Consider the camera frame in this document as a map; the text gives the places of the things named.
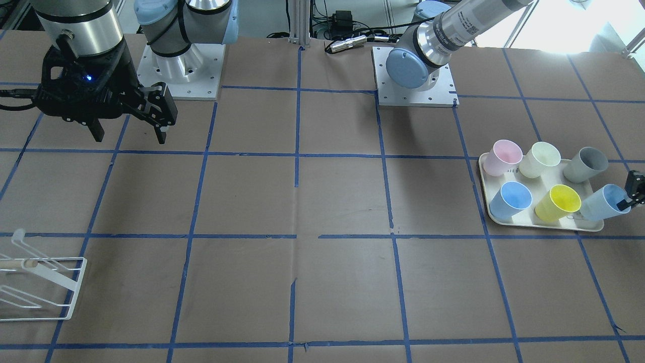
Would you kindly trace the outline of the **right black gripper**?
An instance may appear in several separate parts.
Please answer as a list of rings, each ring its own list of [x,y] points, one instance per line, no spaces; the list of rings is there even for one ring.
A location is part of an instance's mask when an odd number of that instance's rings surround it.
[[[129,113],[154,127],[164,145],[178,113],[166,83],[145,87],[139,82],[125,40],[109,51],[80,55],[70,38],[56,39],[42,62],[34,102],[47,115],[86,124],[95,142],[103,142],[105,134],[99,119]]]

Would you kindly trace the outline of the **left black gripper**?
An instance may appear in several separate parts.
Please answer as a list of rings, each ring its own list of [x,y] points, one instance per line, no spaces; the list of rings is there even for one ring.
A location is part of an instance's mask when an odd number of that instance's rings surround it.
[[[644,204],[644,174],[638,170],[630,170],[627,174],[625,190],[628,200],[617,204],[619,211],[629,211],[636,204]]]

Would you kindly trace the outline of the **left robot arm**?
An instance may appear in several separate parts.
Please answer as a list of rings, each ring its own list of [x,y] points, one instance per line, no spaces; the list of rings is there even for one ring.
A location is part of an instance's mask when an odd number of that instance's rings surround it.
[[[526,1],[465,1],[413,25],[395,52],[395,77],[449,65],[460,104],[453,115],[465,155],[508,139],[527,151],[536,142],[566,156],[596,147],[610,169],[643,171],[643,75],[614,53],[559,54],[532,49],[467,47],[484,28],[526,7]]]

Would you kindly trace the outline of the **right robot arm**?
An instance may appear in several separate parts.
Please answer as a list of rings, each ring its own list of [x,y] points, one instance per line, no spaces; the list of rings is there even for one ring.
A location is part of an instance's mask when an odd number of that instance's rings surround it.
[[[177,122],[174,97],[217,94],[219,56],[207,49],[239,36],[238,1],[32,1],[51,48],[41,83],[28,93],[42,113],[79,123],[96,142],[102,119],[147,122],[164,144]]]

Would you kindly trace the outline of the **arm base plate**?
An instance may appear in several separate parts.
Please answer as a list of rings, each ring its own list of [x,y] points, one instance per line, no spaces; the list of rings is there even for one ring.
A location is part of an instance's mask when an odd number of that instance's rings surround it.
[[[459,106],[458,92],[452,76],[452,70],[448,64],[431,73],[426,83],[419,89],[406,89],[394,82],[385,69],[385,60],[391,50],[389,47],[374,46],[372,48],[374,74],[380,105]]]
[[[162,57],[145,47],[137,72],[146,87],[163,81],[175,100],[215,101],[225,44],[192,44],[182,55]]]

